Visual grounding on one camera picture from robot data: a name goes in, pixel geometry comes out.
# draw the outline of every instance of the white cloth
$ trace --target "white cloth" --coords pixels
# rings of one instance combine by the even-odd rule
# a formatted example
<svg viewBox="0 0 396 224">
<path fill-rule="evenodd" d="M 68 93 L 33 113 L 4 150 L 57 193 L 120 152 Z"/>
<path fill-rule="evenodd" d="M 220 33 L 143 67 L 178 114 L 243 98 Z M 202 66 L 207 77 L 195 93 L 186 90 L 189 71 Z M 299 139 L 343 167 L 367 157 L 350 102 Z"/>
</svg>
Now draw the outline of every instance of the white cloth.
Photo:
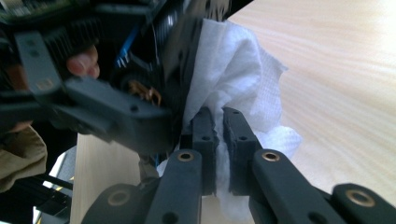
<svg viewBox="0 0 396 224">
<path fill-rule="evenodd" d="M 302 139 L 293 129 L 280 125 L 278 81 L 286 69 L 247 29 L 229 21 L 204 21 L 183 125 L 187 128 L 202 106 L 210 109 L 219 138 L 217 197 L 229 219 L 246 220 L 250 213 L 248 197 L 234 197 L 228 192 L 230 164 L 222 137 L 222 108 L 241 111 L 262 147 L 291 157 Z"/>
</svg>

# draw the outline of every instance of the wooden table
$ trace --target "wooden table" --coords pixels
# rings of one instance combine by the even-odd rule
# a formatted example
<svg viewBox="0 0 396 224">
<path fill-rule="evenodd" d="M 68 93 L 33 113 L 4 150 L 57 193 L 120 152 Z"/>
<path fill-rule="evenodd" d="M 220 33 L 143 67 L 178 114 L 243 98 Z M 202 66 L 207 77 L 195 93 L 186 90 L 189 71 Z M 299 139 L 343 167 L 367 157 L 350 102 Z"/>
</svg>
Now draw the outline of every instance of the wooden table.
<svg viewBox="0 0 396 224">
<path fill-rule="evenodd" d="M 231 21 L 253 30 L 289 71 L 282 123 L 304 139 L 292 158 L 312 185 L 352 182 L 396 204 L 396 3 L 256 0 Z M 135 154 L 78 139 L 72 223 L 115 183 L 137 183 Z M 202 223 L 232 223 L 216 199 Z"/>
</svg>

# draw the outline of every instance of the crumpled tissue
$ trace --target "crumpled tissue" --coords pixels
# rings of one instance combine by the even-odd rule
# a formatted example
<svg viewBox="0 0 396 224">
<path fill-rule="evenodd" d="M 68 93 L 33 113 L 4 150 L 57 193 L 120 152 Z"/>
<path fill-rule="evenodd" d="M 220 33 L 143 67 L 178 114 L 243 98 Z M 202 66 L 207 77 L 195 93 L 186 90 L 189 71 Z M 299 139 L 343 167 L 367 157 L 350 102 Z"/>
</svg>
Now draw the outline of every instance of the crumpled tissue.
<svg viewBox="0 0 396 224">
<path fill-rule="evenodd" d="M 189 127 L 201 107 L 210 109 L 219 138 L 216 196 L 224 216 L 231 220 L 244 221 L 250 212 L 248 197 L 236 197 L 228 192 L 230 163 L 223 139 L 222 108 L 241 111 L 263 148 L 291 157 L 302 138 L 293 129 L 280 125 L 278 81 L 286 70 L 262 49 L 249 30 L 230 21 L 204 20 L 183 126 Z"/>
</svg>

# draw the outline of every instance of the tabletop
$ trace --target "tabletop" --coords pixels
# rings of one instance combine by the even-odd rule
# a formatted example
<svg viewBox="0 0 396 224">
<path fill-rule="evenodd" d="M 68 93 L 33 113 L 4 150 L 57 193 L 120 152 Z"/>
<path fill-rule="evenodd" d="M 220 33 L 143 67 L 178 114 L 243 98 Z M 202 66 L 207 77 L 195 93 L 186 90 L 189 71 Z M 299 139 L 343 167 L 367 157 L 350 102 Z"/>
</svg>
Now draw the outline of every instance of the tabletop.
<svg viewBox="0 0 396 224">
<path fill-rule="evenodd" d="M 280 79 L 282 125 L 303 138 L 294 165 L 327 192 L 372 189 L 396 205 L 396 3 L 392 0 L 256 0 L 230 18 L 252 30 L 289 70 Z M 71 223 L 117 183 L 137 184 L 137 157 L 80 136 Z M 219 216 L 203 201 L 202 223 Z"/>
</svg>

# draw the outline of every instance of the white tissue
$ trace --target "white tissue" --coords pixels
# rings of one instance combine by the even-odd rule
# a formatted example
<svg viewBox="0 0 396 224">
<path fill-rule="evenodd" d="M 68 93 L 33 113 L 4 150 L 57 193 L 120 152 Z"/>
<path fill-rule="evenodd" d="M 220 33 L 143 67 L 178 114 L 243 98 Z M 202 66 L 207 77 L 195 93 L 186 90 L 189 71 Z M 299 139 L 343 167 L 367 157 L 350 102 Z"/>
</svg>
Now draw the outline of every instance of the white tissue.
<svg viewBox="0 0 396 224">
<path fill-rule="evenodd" d="M 217 197 L 229 219 L 242 221 L 250 214 L 248 197 L 234 197 L 228 192 L 230 164 L 222 137 L 222 108 L 241 111 L 262 147 L 290 157 L 301 137 L 293 129 L 280 126 L 278 81 L 286 69 L 261 48 L 256 36 L 247 29 L 229 21 L 204 21 L 183 125 L 188 128 L 202 106 L 210 109 L 219 138 Z"/>
</svg>

